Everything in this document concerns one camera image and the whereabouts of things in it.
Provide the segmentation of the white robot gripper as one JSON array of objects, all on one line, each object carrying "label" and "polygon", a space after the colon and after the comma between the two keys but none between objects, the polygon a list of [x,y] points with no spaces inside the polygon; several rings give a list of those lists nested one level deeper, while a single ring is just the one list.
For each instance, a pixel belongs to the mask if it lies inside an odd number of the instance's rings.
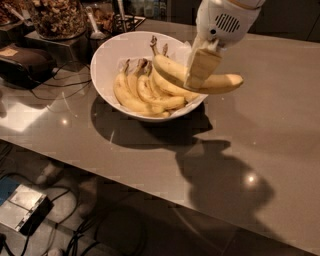
[{"label": "white robot gripper", "polygon": [[207,49],[208,41],[222,48],[241,41],[259,16],[266,0],[202,0],[196,18],[197,36],[187,62],[184,86],[199,89],[222,57]]}]

